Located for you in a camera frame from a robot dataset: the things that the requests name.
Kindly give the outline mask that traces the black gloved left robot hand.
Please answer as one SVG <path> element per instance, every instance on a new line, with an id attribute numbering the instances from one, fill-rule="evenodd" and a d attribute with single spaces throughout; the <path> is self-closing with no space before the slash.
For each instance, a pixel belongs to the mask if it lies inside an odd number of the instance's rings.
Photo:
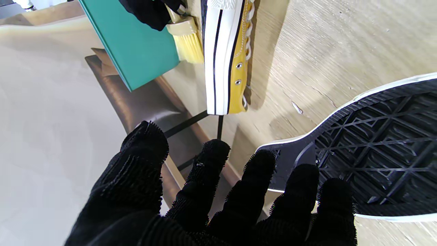
<path id="1" fill-rule="evenodd" d="M 328 179 L 320 190 L 319 169 L 301 164 L 290 175 L 267 219 L 258 221 L 275 169 L 275 155 L 257 151 L 223 209 L 209 219 L 227 143 L 213 139 L 195 157 L 172 207 L 160 215 L 161 170 L 169 152 L 164 133 L 141 122 L 127 135 L 91 189 L 66 246 L 356 246 L 354 200 L 349 185 Z"/>

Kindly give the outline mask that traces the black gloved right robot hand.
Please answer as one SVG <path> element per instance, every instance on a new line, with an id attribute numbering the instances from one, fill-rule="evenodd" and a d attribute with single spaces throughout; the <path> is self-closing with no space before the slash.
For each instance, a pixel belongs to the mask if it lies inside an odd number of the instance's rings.
<path id="1" fill-rule="evenodd" d="M 183 0 L 119 0 L 125 10 L 150 28 L 162 31 L 171 17 L 167 7 L 181 15 L 186 12 Z"/>

